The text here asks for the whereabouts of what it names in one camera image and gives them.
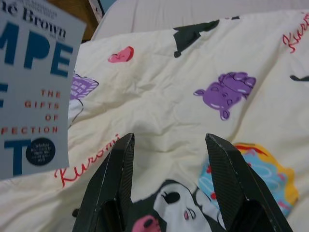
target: pink heart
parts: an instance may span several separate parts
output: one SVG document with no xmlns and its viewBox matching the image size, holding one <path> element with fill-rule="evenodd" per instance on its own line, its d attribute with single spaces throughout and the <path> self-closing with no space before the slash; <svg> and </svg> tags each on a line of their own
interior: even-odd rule
<svg viewBox="0 0 309 232">
<path fill-rule="evenodd" d="M 109 58 L 108 61 L 110 63 L 118 63 L 118 62 L 128 62 L 129 60 L 132 59 L 134 54 L 134 49 L 133 47 L 126 47 L 124 50 L 118 52 L 117 54 L 112 54 Z"/>
</svg>

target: book cover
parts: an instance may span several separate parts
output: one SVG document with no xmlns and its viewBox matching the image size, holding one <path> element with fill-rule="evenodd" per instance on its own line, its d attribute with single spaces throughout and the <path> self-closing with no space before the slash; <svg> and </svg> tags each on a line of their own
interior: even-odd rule
<svg viewBox="0 0 309 232">
<path fill-rule="evenodd" d="M 0 0 L 0 179 L 64 168 L 85 23 L 41 0 Z"/>
</svg>

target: wooden furniture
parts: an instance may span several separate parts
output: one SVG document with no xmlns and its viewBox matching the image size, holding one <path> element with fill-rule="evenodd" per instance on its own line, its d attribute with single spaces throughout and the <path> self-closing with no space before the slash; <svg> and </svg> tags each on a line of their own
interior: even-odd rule
<svg viewBox="0 0 309 232">
<path fill-rule="evenodd" d="M 87 24 L 83 41 L 90 40 L 95 32 L 98 21 L 91 9 L 88 0 L 48 0 L 58 8 L 68 12 L 69 14 L 81 19 Z"/>
</svg>

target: dark blue circle sticker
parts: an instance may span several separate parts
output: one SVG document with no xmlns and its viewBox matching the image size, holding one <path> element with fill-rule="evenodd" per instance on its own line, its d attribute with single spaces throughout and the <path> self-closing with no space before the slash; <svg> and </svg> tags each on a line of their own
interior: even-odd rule
<svg viewBox="0 0 309 232">
<path fill-rule="evenodd" d="M 33 140 L 26 149 L 27 160 L 36 166 L 48 164 L 54 158 L 56 153 L 55 145 L 46 138 Z"/>
</svg>

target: purple bear print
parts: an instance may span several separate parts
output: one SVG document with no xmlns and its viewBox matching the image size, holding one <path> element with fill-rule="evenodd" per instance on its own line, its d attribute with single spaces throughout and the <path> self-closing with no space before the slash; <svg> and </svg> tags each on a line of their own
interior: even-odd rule
<svg viewBox="0 0 309 232">
<path fill-rule="evenodd" d="M 241 100 L 248 98 L 256 79 L 246 72 L 229 72 L 222 74 L 218 82 L 212 83 L 208 89 L 195 91 L 195 96 L 203 96 L 204 103 L 212 109 L 219 110 L 221 120 L 230 117 L 229 109 Z"/>
</svg>

